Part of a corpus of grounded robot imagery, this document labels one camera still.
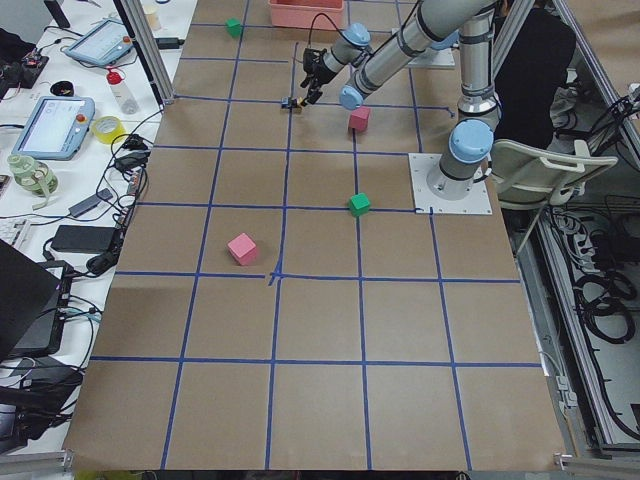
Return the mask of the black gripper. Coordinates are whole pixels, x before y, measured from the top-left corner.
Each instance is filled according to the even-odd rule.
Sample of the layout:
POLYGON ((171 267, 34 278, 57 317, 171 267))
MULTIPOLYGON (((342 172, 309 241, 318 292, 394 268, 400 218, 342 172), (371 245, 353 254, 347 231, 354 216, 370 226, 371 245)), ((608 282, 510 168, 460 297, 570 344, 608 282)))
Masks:
POLYGON ((322 90, 320 87, 323 85, 323 60, 326 52, 326 49, 304 49, 302 64, 306 76, 300 85, 302 89, 302 105, 314 105, 322 97, 322 90))

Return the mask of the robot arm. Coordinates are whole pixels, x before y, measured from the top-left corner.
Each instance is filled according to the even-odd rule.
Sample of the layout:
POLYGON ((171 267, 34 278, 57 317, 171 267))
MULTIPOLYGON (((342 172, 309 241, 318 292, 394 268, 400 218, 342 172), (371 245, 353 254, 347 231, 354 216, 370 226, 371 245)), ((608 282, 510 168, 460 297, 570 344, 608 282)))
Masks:
POLYGON ((450 97, 457 120, 438 163, 426 175, 429 191, 441 199, 466 197, 480 182, 498 123, 494 90, 493 1, 417 1, 395 31, 374 46, 368 28, 353 22, 325 48, 306 46, 297 107, 312 105, 345 68, 350 77, 339 102, 354 111, 402 72, 435 75, 428 99, 450 97))

